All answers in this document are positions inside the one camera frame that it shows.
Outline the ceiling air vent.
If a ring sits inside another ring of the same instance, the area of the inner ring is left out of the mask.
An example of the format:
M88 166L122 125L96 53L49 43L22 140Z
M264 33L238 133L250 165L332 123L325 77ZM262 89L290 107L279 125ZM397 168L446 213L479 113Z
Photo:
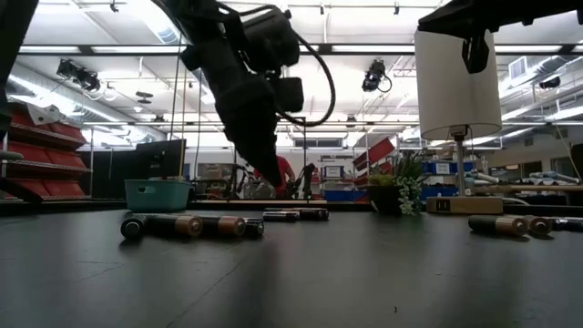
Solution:
M528 72L528 62L525 56L522 56L508 65L509 78L513 81L525 77Z

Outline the red bin shelf rack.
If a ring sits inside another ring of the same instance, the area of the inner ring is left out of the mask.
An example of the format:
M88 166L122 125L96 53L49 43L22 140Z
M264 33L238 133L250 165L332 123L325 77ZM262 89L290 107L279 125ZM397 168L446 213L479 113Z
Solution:
M0 113L0 199L84 199L80 180L91 169L77 151L85 144L57 107L7 103Z

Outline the grey rolled tubes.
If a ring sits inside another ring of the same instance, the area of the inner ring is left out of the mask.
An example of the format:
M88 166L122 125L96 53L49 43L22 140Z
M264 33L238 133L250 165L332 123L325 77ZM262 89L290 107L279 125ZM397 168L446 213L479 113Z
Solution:
M529 177L535 179L558 179L568 183L575 184L579 184L581 182L579 178L569 177L567 175L560 174L555 171L533 172L529 174Z

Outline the black room monitor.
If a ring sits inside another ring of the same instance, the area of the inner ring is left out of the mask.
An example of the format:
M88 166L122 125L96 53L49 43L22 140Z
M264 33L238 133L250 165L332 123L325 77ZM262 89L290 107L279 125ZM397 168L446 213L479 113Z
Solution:
M139 179L180 177L183 175L185 139L138 144L135 169Z

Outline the silver air duct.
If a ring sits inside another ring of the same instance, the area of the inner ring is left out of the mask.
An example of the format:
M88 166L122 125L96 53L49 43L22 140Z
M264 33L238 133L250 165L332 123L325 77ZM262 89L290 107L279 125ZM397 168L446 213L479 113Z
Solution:
M110 122L130 122L134 118L106 106L96 100L91 100L88 96L83 95L66 84L58 86L59 81L51 80L28 67L15 64L10 73L9 80L15 82L18 86L32 92L38 96L42 102L50 102L66 115L71 114L74 109L83 108L90 112L90 118L98 121Z

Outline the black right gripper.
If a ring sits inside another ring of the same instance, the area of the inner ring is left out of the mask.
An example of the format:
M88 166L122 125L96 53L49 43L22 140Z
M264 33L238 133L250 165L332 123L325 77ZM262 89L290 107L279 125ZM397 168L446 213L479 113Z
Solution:
M451 10L436 10L420 18L417 29L468 37L528 20L528 8L523 0L452 0L448 8Z

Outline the potted succulent plant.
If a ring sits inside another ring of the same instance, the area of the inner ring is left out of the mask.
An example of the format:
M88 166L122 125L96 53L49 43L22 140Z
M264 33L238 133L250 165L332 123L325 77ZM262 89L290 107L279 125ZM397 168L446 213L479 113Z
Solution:
M391 169L377 165L368 176L368 198L377 213L401 217L415 216L422 207L422 182L425 180L423 151L406 151Z

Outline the blue shelf bins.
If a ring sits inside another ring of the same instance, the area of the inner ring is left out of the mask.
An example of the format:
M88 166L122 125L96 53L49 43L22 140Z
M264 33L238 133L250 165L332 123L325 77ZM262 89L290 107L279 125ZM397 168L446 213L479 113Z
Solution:
M456 175L457 164L453 161L427 161L422 163L423 173L427 175Z

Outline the red tilted bins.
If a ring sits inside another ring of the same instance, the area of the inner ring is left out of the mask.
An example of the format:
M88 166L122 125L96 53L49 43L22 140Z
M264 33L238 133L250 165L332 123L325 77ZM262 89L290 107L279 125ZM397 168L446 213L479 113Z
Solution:
M395 146L388 138L383 138L376 144L368 148L365 152L357 156L353 161L353 166L357 171L368 168L370 165L384 159L395 150Z

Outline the person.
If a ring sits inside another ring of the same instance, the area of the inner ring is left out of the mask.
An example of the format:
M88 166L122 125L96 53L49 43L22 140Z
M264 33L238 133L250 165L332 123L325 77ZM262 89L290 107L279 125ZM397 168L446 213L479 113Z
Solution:
M295 173L289 161L282 156L277 156L278 168L281 175L281 185L275 188L275 195L282 198L286 194L287 184L296 180Z

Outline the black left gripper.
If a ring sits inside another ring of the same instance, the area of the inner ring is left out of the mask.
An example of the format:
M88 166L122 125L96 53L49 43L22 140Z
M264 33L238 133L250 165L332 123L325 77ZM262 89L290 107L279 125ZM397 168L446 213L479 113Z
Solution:
M183 58L187 67L199 68L207 79L227 139L272 186L280 187L272 88L246 68L216 26L190 29L186 35L191 46Z

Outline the teal plastic bin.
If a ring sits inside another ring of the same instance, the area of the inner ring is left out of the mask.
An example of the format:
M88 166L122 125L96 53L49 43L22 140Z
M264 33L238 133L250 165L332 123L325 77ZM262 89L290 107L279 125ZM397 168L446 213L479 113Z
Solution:
M191 185L173 179L126 179L127 207L134 212L185 210Z

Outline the white shade table lamp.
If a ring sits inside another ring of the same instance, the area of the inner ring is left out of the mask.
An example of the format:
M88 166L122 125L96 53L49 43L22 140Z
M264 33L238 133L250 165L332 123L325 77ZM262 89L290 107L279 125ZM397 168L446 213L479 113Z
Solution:
M496 56L489 52L487 67L469 74L462 59L464 39L417 30L414 35L416 85L421 137L455 143L458 195L430 197L426 210L433 214L503 212L497 197L465 194L464 142L486 137L502 128Z

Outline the long ceiling light strip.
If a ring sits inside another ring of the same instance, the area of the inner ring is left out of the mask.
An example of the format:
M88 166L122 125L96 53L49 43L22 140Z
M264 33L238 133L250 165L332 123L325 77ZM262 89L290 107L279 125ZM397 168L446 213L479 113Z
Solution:
M174 45L24 45L21 56L163 56L177 54L185 46ZM325 56L411 56L413 44L312 44L312 48ZM503 44L495 45L498 56L583 56L583 44Z

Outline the blue storage bin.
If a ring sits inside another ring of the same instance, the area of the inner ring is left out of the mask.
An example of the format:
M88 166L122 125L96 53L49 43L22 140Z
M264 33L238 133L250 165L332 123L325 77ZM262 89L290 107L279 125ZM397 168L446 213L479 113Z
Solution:
M357 202L366 200L368 193L366 190L325 190L323 197L331 202Z
M423 186L420 199L426 201L430 197L454 197L458 192L458 187L455 186Z

